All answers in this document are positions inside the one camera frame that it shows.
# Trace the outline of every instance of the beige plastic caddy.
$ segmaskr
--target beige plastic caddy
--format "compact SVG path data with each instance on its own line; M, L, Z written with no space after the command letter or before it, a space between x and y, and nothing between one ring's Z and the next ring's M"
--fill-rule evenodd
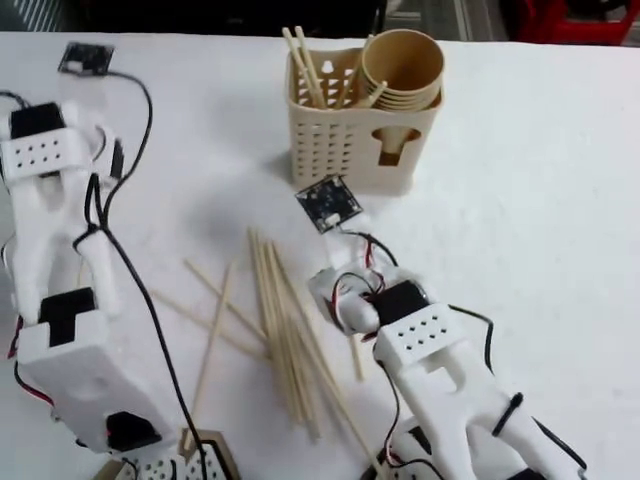
M402 195L411 188L443 102L444 58L434 40L411 30L385 32L365 48L364 58L359 48L309 51L327 103L322 110L312 107L303 75L292 55L288 56L286 92L296 188L333 174L342 175L349 188L361 193ZM425 55L429 59L421 68ZM357 78L346 93L344 108L335 109L354 68ZM352 108L383 81L388 88L374 108Z

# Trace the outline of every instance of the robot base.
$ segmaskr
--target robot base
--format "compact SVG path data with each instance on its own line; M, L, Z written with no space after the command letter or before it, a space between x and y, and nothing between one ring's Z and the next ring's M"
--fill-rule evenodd
M233 456L227 447L222 434L209 430L198 430L200 439L205 444L207 458L207 474L209 479L239 480L240 474ZM201 480L200 454L195 445L189 451L180 447L179 454L167 450L162 457L153 461L131 458L138 469L136 478L133 468L126 463L111 460L106 463L93 480Z

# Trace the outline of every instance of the pile of chopsticks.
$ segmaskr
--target pile of chopsticks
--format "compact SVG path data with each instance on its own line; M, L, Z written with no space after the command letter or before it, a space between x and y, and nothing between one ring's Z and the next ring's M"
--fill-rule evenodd
M230 263L222 288L217 288L200 267L188 259L184 260L187 269L219 299L213 322L200 318L163 292L151 292L156 300L209 330L207 352L196 387L192 417L195 420L201 404L202 386L206 381L211 381L211 351L215 339L220 337L239 351L268 362L273 369L277 391L283 397L289 417L294 424L306 426L314 440L321 438L317 399L319 394L329 398L331 404L349 424L380 478L386 478L385 471L367 446L363 433L349 412L314 332L312 316L306 310L291 281L278 248L274 242L263 239L255 230L250 229L248 236L262 311L260 323L251 321L229 300L235 262ZM222 328L222 315L225 310L233 313L243 326L265 345L266 353L256 351ZM192 439L187 435L184 448L188 448L190 442Z
M322 93L322 86L320 85L320 79L318 78L318 73L316 72L316 68L313 64L311 54L309 53L309 49L307 48L304 32L302 28L299 26L295 27L294 30L296 32L296 37L298 39L298 42L300 42L300 48L297 48L295 46L293 37L291 36L291 32L287 27L284 27L282 29L282 35L287 41L287 45L289 46L289 50L291 51L291 57L293 58L293 61L296 63L296 66L298 67L298 71L300 72L300 75L302 75L302 79L304 81L306 88L309 90L309 95L311 97L311 105L314 108L326 110L328 108L327 106L328 102L326 101L326 99L324 98L324 94ZM362 52L364 52L364 50L367 48L372 38L373 36L369 35L362 49ZM349 94L349 92L353 87L353 82L358 78L358 75L360 74L360 66L362 64L362 52L358 56L356 64L353 66L353 69L352 69L353 71L349 75L347 83L344 86L342 93L340 94L340 96L338 97L338 100L335 103L334 109L336 110L345 108L344 103L347 98L347 95ZM358 102L355 102L353 105L351 105L351 107L352 108L371 108L376 103L376 101L378 100L380 95L382 95L382 93L386 88L387 88L387 82L382 82L382 84L374 92L372 92L371 95L359 100Z

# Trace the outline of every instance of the robotic arm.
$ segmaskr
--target robotic arm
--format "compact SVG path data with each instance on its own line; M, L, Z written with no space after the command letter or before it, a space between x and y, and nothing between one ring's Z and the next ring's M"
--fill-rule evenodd
M389 465L404 475L396 478L585 478L520 406L521 395L500 389L459 323L462 310L409 271L385 262L374 270L368 255L319 272L309 288L343 333L377 338L374 358L414 415L385 445ZM411 461L417 457L424 460Z
M0 153L16 229L14 306L24 322L16 368L46 392L54 415L78 442L95 452L139 456L175 444L175 419L156 392L127 371L110 341L110 322L122 308L109 241L102 231L83 238L87 220L97 216L93 202L85 201L89 180L98 173L105 185L117 181L120 141L76 105L49 103L0 121ZM104 158L110 168L100 172ZM95 290L51 295L53 260L72 246L89 265Z

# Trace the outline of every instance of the white table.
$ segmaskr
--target white table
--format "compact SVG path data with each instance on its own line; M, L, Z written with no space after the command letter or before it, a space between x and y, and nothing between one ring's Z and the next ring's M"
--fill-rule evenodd
M210 315L215 300L181 258L197 259L220 281L226 263L240 256L233 299L255 316L249 225L279 242L299 279L325 265L322 242L284 180L283 41L0 35L0 88L32 102L79 98L103 111L122 135L129 160L144 128L143 97L118 79L61 77L56 68L69 40L115 45L112 68L143 78L153 96L155 123L143 164L112 215L114 231L149 287ZM589 461L594 478L636 478L640 51L442 46L447 100L413 190L402 198L361 201L402 264L425 273L446 301L494 318L499 378L525 393L530 410ZM8 105L3 100L1 111ZM263 201L250 200L256 197ZM6 238L12 228L6 196L0 207ZM412 227L417 220L420 226ZM150 318L121 273L130 315L114 325L114 335L132 350L132 368L171 395ZM5 284L3 347L11 335L7 294ZM191 400L205 335L159 308ZM232 317L225 323L251 341ZM465 325L480 348L483 327ZM377 449L393 413L389 387L371 361L368 382L356 384L346 340L328 324L318 328ZM224 432L244 478L339 480L363 470L367 462L346 427L341 433L325 417L326 438L316 446L290 427L266 366L222 342L214 361L219 368L197 423ZM46 408L14 385L11 367L0 366L3 478L89 478L104 457L77 448L63 426L49 422Z

